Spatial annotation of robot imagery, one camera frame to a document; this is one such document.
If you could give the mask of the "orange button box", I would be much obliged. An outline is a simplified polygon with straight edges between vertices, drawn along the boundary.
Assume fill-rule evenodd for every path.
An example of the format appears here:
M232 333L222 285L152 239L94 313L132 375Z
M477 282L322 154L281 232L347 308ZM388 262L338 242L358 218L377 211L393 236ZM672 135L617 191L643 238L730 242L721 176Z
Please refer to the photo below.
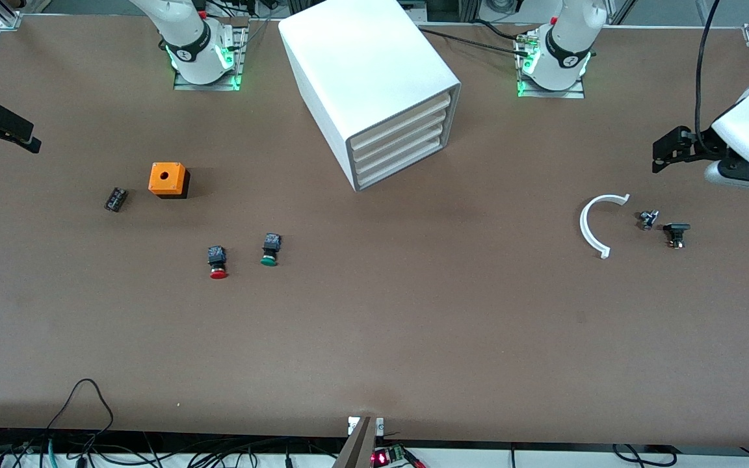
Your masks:
M154 162L151 164L148 190L160 199L187 199L190 183L191 173L180 162Z

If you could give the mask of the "circuit board with red light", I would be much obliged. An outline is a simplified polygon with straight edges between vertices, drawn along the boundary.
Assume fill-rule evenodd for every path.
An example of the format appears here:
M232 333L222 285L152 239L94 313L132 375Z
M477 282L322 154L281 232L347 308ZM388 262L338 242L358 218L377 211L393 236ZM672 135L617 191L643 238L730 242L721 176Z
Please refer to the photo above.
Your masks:
M404 445L390 445L373 451L371 468L428 468L428 466Z

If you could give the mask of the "cream cabinet drawer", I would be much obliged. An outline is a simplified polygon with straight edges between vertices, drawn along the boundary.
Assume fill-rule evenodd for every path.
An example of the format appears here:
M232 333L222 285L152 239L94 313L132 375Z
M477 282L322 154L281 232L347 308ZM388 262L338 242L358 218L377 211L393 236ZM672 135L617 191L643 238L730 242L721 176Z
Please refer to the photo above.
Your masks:
M360 186L374 183L440 146L443 125L426 125L387 136L352 151Z
M407 145L399 146L390 150L375 152L356 162L356 182L358 189L366 189L378 181L389 177L395 172L400 172L413 163L428 157L435 151L440 150L441 139L429 137L421 141L412 141Z
M449 93L443 93L437 97L428 99L413 109L408 109L395 118L378 124L364 131L362 134L353 137L350 141L350 147L354 151L362 151L363 148L368 148L370 145L382 144L390 137L397 137L401 131L408 130L411 125L419 124L422 119L428 118L428 116L433 116L440 112L446 113L446 109L448 109L451 101L452 98Z
M352 160L365 166L413 151L416 146L440 145L446 116L445 110L403 116L365 131L352 139Z

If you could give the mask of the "black selector switch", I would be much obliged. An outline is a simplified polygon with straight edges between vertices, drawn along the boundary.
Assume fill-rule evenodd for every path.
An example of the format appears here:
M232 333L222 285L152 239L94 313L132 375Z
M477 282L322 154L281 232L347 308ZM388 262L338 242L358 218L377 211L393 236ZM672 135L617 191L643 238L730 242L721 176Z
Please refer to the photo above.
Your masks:
M669 223L662 227L662 230L668 236L668 245L673 249L681 249L685 246L684 234L690 230L690 224L687 223Z

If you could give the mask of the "white curved plastic arc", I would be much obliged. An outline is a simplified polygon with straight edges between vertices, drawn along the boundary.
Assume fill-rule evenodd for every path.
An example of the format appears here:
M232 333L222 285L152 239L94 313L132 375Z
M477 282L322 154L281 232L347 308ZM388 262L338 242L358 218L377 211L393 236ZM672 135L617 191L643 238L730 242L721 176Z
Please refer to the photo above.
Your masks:
M630 199L631 195L628 193L622 196L617 194L603 194L592 198L580 212L579 230L586 243L588 243L591 248L595 249L595 251L599 253L600 259L609 258L611 255L611 248L609 248L609 246L607 246L606 244L601 243L600 240L598 240L598 238L594 236L594 232L592 232L589 225L588 215L595 204L607 202L615 205L626 205Z

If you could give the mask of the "white drawer cabinet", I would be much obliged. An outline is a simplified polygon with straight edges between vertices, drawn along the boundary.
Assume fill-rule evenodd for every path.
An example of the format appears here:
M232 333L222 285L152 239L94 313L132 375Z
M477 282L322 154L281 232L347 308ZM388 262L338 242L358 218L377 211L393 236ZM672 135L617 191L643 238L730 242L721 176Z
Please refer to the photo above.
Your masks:
M460 80L397 0L323 0L278 30L304 104L353 190L361 191L351 139L443 93L452 101L440 150L448 145Z

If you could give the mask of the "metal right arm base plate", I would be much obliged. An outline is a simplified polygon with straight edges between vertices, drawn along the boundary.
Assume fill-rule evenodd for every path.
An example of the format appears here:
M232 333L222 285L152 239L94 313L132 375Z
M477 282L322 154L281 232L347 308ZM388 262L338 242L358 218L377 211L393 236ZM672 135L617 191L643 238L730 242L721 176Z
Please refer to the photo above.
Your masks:
M214 19L206 19L210 30L209 41L200 48L193 61L185 51L178 54L168 50L174 69L175 90L238 91L246 60L248 27L233 27Z

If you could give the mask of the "green push button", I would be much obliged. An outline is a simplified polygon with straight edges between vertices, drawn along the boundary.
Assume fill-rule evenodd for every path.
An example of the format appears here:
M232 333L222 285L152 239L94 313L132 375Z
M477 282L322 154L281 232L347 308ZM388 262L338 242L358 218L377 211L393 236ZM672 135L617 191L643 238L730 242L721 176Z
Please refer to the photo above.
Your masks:
M282 248L282 237L274 232L268 232L263 242L263 255L259 263L268 267L278 264L278 252Z

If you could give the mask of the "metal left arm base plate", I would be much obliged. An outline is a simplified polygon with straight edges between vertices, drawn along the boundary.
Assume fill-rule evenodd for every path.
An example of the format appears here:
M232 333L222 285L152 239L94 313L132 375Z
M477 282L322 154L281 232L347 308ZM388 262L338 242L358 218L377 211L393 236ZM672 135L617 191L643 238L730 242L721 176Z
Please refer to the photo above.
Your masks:
M517 97L519 98L562 98L562 99L583 99L585 98L585 88L583 88L583 78L579 76L576 82L570 88L565 90L550 90L538 84L531 72L540 59L541 52L538 47L537 30L528 31L523 34L517 34L514 41L514 51L523 51L524 57L516 59L516 82Z

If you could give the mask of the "grey wedge post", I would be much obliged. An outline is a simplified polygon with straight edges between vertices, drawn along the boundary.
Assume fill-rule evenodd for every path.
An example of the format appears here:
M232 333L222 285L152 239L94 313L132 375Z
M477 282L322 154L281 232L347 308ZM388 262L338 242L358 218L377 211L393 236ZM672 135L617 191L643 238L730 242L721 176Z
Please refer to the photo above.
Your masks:
M331 468L373 468L376 441L383 436L382 417L349 417L348 439Z

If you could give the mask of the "red push button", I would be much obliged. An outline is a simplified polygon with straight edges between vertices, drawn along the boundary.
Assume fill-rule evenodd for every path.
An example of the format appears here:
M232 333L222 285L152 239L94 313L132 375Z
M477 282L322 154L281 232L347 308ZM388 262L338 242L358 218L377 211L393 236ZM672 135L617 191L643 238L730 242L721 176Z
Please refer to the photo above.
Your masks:
M228 276L227 273L227 255L222 246L211 246L207 249L207 262L210 267L210 278L220 280Z

